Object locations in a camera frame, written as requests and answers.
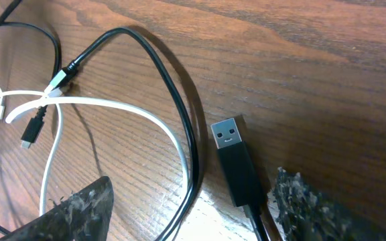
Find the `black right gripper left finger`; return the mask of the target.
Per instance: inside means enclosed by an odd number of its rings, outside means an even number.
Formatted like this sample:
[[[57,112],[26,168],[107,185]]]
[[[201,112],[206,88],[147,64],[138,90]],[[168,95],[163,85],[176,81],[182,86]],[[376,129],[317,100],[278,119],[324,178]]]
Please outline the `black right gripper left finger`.
[[[111,180],[102,176],[2,240],[102,240],[107,239],[114,204]]]

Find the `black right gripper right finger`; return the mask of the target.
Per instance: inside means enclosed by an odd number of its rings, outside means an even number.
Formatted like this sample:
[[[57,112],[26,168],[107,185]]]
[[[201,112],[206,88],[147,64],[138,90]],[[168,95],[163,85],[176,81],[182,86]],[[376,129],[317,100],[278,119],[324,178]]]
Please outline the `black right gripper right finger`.
[[[386,240],[386,230],[351,212],[304,181],[278,168],[273,196],[286,240]]]

